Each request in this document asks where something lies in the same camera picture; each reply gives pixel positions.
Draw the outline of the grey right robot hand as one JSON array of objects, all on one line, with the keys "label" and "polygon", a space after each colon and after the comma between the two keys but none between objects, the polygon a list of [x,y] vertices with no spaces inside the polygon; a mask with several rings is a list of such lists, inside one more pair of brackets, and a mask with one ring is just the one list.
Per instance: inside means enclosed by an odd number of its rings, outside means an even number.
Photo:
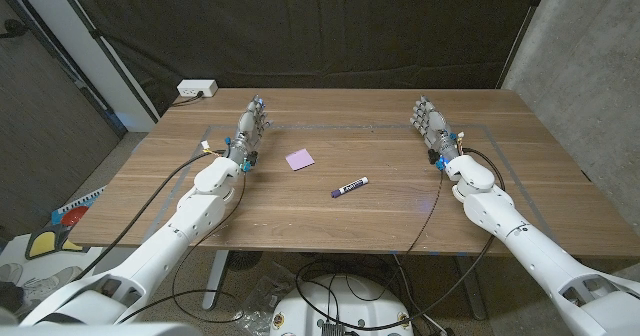
[{"label": "grey right robot hand", "polygon": [[462,154],[459,135],[426,96],[422,95],[416,101],[409,122],[423,137],[429,163],[437,169],[443,171],[450,161]]}]

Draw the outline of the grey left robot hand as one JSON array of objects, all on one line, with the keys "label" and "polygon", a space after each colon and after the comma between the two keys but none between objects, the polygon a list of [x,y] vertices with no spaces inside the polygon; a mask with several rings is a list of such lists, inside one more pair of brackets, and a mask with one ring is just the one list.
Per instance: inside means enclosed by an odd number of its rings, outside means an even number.
[{"label": "grey left robot hand", "polygon": [[256,165],[263,133],[271,126],[264,109],[263,99],[255,95],[241,114],[235,136],[228,145],[226,157],[236,162],[243,172]]}]

